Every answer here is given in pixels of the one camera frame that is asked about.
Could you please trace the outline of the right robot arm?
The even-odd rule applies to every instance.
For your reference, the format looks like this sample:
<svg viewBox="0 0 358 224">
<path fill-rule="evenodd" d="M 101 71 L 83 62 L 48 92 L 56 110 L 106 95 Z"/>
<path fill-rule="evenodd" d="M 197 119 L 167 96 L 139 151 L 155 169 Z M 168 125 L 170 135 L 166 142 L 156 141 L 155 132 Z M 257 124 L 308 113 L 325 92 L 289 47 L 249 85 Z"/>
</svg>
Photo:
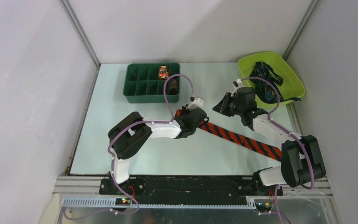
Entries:
<svg viewBox="0 0 358 224">
<path fill-rule="evenodd" d="M 240 87 L 234 93 L 227 92 L 213 107 L 213 111 L 227 117 L 238 115 L 244 126 L 281 145 L 280 166 L 259 172 L 259 178 L 252 183 L 256 194 L 266 194 L 272 185 L 313 189 L 316 180 L 325 176 L 326 170 L 316 137 L 301 136 L 274 121 L 269 112 L 257 106 L 252 88 Z"/>
</svg>

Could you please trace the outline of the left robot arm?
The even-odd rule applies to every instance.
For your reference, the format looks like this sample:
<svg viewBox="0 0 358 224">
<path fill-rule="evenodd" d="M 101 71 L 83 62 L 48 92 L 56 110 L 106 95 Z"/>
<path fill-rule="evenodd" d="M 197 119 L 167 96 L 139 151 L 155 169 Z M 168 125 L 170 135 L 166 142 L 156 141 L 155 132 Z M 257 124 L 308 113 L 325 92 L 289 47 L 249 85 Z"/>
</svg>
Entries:
<svg viewBox="0 0 358 224">
<path fill-rule="evenodd" d="M 200 107 L 177 110 L 173 121 L 146 120 L 139 112 L 132 112 L 108 132 L 108 153 L 112 156 L 111 189 L 124 194 L 129 188 L 131 158 L 149 139 L 182 139 L 193 135 L 197 128 L 208 123 L 209 117 Z"/>
</svg>

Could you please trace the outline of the orange navy striped tie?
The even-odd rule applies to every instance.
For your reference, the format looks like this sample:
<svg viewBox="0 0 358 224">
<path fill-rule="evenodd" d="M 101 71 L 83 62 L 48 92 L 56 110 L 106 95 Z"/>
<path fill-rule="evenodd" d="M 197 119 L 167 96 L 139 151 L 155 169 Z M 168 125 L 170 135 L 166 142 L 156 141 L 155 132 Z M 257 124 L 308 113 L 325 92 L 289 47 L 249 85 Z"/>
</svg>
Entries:
<svg viewBox="0 0 358 224">
<path fill-rule="evenodd" d="M 282 153 L 279 148 L 268 145 L 266 143 L 254 140 L 241 134 L 234 133 L 223 127 L 217 126 L 213 123 L 202 121 L 197 127 L 200 130 L 208 132 L 219 138 L 225 139 L 251 151 L 257 152 L 273 160 L 282 161 Z"/>
</svg>

